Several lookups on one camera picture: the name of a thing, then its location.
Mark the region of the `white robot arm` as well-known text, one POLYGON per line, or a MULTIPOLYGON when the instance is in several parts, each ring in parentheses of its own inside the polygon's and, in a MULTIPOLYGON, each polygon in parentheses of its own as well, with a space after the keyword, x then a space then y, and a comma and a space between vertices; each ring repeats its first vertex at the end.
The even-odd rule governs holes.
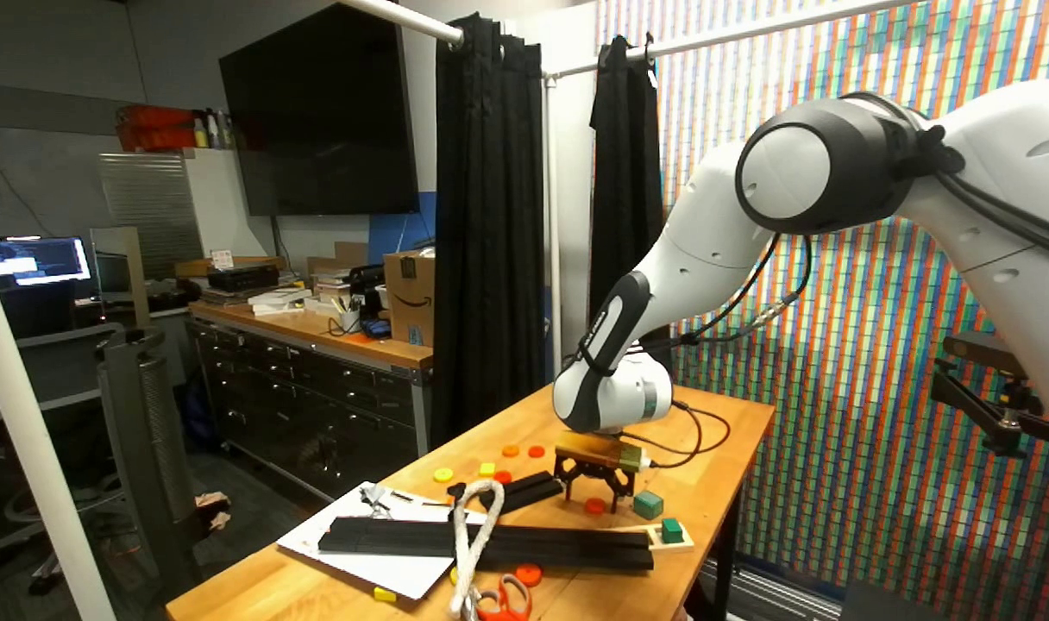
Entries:
POLYGON ((776 235, 893 215, 964 274, 1049 417, 1049 78, 990 91, 937 121, 875 95, 813 100, 699 162, 554 376, 554 415, 573 433, 665 415, 673 381, 642 336, 722 306, 776 235))

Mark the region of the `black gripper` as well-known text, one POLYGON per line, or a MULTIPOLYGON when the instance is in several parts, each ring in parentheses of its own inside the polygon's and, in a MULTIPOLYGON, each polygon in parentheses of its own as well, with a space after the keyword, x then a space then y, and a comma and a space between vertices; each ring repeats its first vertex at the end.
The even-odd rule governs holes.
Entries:
POLYGON ((619 460, 608 460, 608 456, 560 450, 554 480, 561 482, 561 498, 573 498, 573 482, 579 475, 601 480, 609 489, 609 507, 619 507, 622 501, 628 501, 635 492, 630 466, 622 466, 619 460))

